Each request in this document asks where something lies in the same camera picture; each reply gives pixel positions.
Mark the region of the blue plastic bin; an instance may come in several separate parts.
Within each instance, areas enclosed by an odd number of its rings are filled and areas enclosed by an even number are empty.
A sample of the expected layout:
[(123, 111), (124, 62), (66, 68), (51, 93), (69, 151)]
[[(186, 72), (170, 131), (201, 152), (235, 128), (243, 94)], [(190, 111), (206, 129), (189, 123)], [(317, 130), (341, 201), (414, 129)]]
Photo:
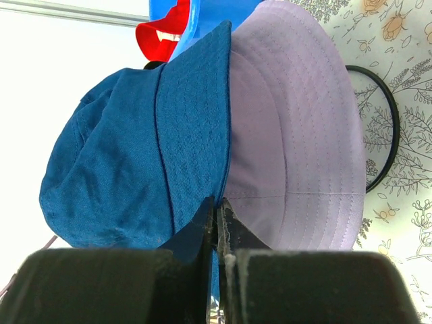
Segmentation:
[(188, 24), (171, 58), (192, 46), (225, 20), (236, 29), (255, 9), (259, 1), (190, 1)]

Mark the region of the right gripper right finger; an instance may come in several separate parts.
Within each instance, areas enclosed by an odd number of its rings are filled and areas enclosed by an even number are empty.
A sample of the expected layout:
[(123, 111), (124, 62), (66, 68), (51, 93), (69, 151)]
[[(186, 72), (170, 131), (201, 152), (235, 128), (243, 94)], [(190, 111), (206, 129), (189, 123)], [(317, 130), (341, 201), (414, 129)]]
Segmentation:
[(400, 273), (383, 255), (271, 250), (228, 201), (216, 215), (226, 323), (418, 323)]

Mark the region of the lilac bucket hat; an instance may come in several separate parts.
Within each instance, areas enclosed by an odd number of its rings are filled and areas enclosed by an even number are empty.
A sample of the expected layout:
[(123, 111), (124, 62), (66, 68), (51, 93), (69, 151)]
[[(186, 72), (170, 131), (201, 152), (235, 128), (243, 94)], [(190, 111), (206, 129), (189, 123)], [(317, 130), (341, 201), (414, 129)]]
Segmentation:
[(232, 35), (230, 99), (224, 195), (240, 221), (275, 250), (350, 250), (366, 190), (362, 122), (316, 19), (260, 3)]

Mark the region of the navy blue hat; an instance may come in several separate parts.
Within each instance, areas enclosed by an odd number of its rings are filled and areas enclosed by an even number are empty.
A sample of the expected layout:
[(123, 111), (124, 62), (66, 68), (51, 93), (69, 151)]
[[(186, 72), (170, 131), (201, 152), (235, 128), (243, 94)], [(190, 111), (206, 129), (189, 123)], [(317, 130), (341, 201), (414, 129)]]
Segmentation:
[(74, 248), (157, 248), (230, 167), (226, 21), (169, 63), (122, 69), (89, 90), (57, 139), (40, 187), (47, 225)]

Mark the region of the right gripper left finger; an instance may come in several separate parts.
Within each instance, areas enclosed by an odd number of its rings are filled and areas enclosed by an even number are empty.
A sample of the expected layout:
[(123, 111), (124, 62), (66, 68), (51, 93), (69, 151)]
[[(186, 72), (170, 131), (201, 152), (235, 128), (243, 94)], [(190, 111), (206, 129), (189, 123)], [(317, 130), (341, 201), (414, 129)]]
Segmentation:
[(33, 253), (1, 302), (1, 322), (207, 323), (213, 213), (213, 199), (204, 199), (156, 249)]

